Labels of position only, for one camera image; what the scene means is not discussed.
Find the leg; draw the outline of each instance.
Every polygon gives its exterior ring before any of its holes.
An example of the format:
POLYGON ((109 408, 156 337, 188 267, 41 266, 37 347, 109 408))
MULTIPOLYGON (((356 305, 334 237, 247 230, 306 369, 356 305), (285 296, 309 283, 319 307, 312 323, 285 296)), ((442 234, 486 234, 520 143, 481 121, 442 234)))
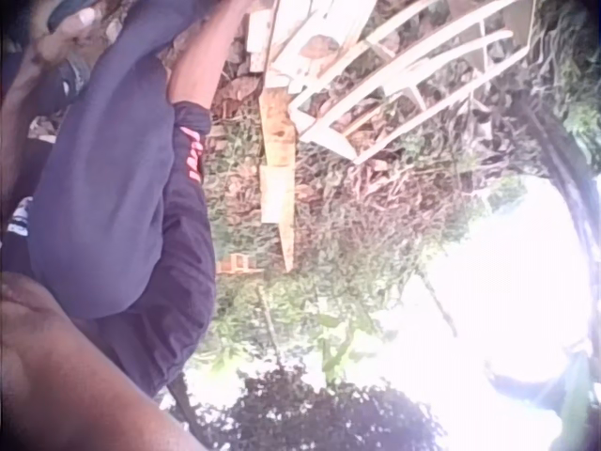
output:
POLYGON ((127 309, 159 260, 174 110, 154 54, 207 3, 139 0, 62 125, 34 196, 29 252, 75 318, 127 309))

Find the tree foliage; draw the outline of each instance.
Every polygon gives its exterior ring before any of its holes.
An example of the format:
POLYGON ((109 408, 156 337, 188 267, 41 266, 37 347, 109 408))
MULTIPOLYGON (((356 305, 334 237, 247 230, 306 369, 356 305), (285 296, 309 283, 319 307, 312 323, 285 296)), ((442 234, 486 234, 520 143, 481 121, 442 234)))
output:
POLYGON ((444 431, 426 406, 401 392, 350 383, 316 392, 304 374, 301 367, 281 368, 246 379, 231 409, 199 411, 197 438, 230 451, 440 449, 444 431))

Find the bright sky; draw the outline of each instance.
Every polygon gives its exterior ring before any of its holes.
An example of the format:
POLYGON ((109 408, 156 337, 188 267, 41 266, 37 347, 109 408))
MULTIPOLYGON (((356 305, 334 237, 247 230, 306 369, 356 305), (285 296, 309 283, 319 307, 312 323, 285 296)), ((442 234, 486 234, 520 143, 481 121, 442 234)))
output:
MULTIPOLYGON (((554 412, 498 395, 484 372, 489 361, 496 372, 517 379, 550 379, 564 368, 562 348, 587 333, 587 272, 567 208, 550 183, 528 179, 527 187, 519 207, 482 220, 468 240, 428 268, 459 338, 452 338, 414 277, 403 306, 380 318, 387 329, 399 331, 397 339, 382 347, 360 338, 378 357, 347 369, 349 381, 374 384, 383 377, 430 404, 452 451, 546 451, 561 433, 554 412)), ((323 384, 320 355, 304 361, 310 379, 323 384)), ((235 402, 241 382, 231 373, 188 371, 193 402, 235 402)))

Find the skin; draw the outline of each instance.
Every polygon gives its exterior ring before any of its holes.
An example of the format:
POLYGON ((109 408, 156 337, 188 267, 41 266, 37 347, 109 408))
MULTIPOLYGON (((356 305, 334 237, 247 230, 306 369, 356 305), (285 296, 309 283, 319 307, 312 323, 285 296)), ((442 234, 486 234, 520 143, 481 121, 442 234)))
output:
MULTIPOLYGON (((174 69, 168 86, 171 102, 210 107, 231 40, 251 3, 220 3, 174 69)), ((36 86, 88 27, 71 16, 26 52, 2 104, 2 205, 21 170, 20 149, 33 119, 36 86)), ((8 212, 2 213, 5 219, 8 212)), ((44 287, 17 274, 0 274, 0 280, 2 414, 27 449, 204 449, 104 357, 44 287)))

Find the dark blue pants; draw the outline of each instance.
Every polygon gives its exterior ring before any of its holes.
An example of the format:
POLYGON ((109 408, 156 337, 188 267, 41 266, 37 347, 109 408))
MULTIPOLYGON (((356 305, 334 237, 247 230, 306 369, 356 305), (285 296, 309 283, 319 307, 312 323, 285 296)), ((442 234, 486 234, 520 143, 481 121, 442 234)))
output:
POLYGON ((149 394, 182 368, 214 305, 206 201, 190 164, 209 114, 167 101, 155 56, 212 3, 139 0, 131 9, 69 109, 29 213, 34 278, 149 394))

